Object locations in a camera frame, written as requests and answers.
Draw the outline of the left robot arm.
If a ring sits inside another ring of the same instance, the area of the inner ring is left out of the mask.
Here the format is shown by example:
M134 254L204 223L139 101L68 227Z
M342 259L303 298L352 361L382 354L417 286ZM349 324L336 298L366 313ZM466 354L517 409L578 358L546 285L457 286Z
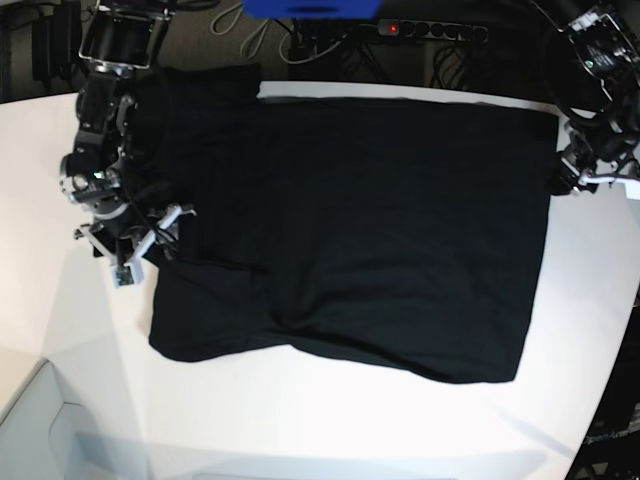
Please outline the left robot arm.
M555 106L567 118L569 144L557 153L549 190L554 196L594 193L622 185L639 198L639 39L613 1L533 1L550 24L537 45L541 76ZM555 39L568 41L581 69L607 104L586 117L564 102L550 76Z

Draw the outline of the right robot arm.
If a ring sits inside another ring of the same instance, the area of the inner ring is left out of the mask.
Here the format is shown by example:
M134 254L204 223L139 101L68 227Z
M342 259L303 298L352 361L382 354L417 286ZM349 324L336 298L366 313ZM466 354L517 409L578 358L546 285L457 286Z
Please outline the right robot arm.
M59 185L93 218L76 237L117 266L134 252L134 238L152 230L127 192L122 163L136 75L155 63L176 11L174 1L99 1L80 45L89 73L76 100L79 126L61 161Z

